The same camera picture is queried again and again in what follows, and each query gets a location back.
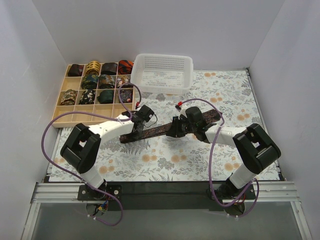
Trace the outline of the brown paisley patterned tie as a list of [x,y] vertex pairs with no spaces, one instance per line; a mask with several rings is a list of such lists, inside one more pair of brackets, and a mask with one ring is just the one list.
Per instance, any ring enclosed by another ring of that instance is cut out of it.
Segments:
[[[206,130],[214,126],[216,122],[221,119],[220,112],[215,109],[211,109],[202,113],[202,116],[207,122]],[[150,129],[146,129],[151,131],[149,136],[132,136],[131,133],[128,133],[128,134],[121,135],[119,140],[122,144],[127,144],[127,143],[132,143],[132,142],[136,142],[144,139],[166,135],[167,131],[170,129],[172,125],[172,122],[164,125],[160,125],[157,127],[152,127]]]

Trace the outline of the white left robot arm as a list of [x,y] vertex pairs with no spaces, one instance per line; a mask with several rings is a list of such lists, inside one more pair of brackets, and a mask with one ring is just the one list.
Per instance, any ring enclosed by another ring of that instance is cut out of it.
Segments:
[[90,185],[89,194],[95,200],[103,199],[107,193],[103,185],[105,180],[95,166],[101,145],[122,135],[140,135],[145,123],[154,115],[155,112],[150,107],[143,105],[137,111],[122,112],[114,120],[89,126],[79,123],[72,129],[60,155]]

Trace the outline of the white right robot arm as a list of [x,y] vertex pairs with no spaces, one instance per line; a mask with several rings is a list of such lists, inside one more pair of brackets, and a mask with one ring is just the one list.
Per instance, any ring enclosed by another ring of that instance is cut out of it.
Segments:
[[215,109],[201,112],[197,106],[185,108],[179,104],[175,108],[179,115],[173,117],[166,133],[168,137],[194,134],[200,142],[235,147],[241,157],[240,167],[213,191],[219,196],[239,198],[246,185],[281,156],[279,147],[258,123],[247,127],[227,127],[218,125],[223,116]]

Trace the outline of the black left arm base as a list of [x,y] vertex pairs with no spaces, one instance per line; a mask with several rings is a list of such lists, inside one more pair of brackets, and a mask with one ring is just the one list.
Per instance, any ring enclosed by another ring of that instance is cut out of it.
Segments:
[[[103,183],[102,186],[99,187],[99,189],[114,196],[118,200],[121,199],[122,186],[119,184]],[[94,217],[103,216],[108,211],[109,203],[114,201],[112,197],[105,195],[102,192],[96,191],[86,184],[79,187],[77,200],[83,202],[87,201],[86,210],[90,215],[93,215]]]

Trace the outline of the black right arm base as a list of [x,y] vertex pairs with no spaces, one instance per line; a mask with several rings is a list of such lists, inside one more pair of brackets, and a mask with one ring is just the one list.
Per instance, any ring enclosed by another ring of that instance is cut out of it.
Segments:
[[[235,192],[232,192],[225,184],[221,184],[217,189],[214,190],[214,193],[218,199],[218,201],[223,204],[224,200],[233,201],[238,197],[238,195],[244,190],[245,187],[240,189],[236,189]],[[256,198],[256,194],[252,185],[248,187],[244,194],[231,206],[223,207],[222,210],[227,214],[232,216],[242,216],[246,211],[245,200],[254,200]]]

